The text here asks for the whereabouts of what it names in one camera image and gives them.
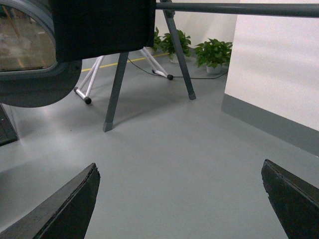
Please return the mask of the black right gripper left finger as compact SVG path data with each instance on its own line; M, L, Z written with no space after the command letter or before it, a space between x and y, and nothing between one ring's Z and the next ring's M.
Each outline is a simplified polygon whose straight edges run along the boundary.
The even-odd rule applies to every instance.
M83 239L98 194L100 173L90 164L26 216L0 233L2 239Z

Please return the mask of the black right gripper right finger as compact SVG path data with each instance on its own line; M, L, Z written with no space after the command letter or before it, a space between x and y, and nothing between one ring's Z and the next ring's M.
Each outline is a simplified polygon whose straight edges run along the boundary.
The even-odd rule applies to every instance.
M270 204L290 239L319 237L319 189L266 159L261 170Z

